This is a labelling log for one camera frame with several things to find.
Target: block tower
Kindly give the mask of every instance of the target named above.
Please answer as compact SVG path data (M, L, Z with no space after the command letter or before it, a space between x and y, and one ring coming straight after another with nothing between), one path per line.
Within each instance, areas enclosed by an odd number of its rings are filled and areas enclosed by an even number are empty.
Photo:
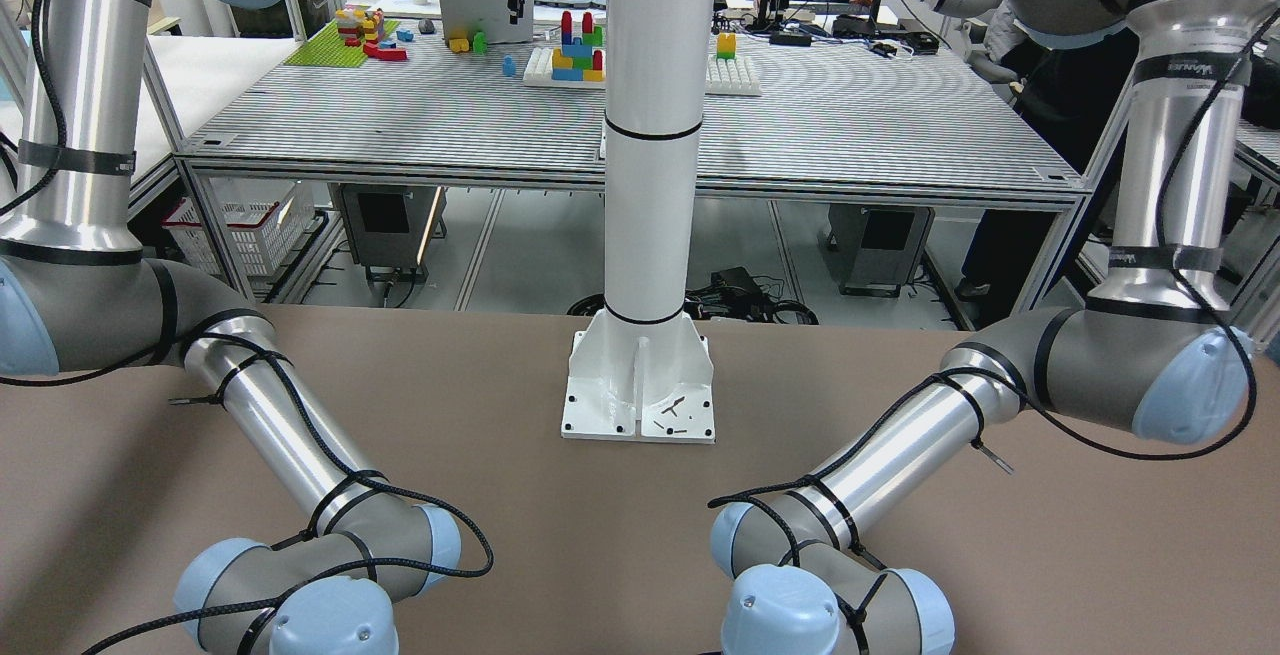
M561 46L552 54L553 81L604 82L604 27L582 14L582 33L573 35L573 17L561 17Z

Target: white pillar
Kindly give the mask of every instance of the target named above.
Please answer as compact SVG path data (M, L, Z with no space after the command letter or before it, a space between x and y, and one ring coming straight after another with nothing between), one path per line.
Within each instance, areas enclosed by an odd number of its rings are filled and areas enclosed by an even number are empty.
M609 0L603 310L575 339L567 438L712 443L712 362L681 313L712 0Z

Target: slatted tabletop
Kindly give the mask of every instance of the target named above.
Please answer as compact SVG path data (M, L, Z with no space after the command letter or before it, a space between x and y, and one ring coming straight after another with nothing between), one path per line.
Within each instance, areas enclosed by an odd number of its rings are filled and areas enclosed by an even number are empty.
M538 45L456 55L439 36L408 63L276 67L188 141L216 175L398 177L443 185L599 191L604 93L527 87ZM762 99L708 96L703 193L1070 209L1070 166L951 52L887 61L859 45L781 49L739 37Z

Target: white basket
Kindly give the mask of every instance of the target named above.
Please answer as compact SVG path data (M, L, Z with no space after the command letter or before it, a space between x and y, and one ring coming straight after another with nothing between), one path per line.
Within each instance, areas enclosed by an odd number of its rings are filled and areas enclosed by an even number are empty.
M223 205L223 216L246 272L257 278L274 275L294 242L315 219L315 212L311 187L305 182L293 184L289 194L285 194L279 203ZM178 248L187 255L187 262L192 267L200 267L210 275L220 275L209 237L200 225L196 203L187 198L180 200L178 207L160 223L160 226L169 230L173 239L178 241Z

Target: white pillar base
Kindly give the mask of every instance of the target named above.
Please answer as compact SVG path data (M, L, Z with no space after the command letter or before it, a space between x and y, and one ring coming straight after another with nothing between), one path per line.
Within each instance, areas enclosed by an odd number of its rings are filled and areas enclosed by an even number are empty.
M686 315L659 326L631 326L600 310L573 336L564 395L563 438L632 443L716 443L712 359ZM625 359L609 362L609 342L631 340ZM663 348L657 340L664 340ZM662 362L662 351L672 353Z

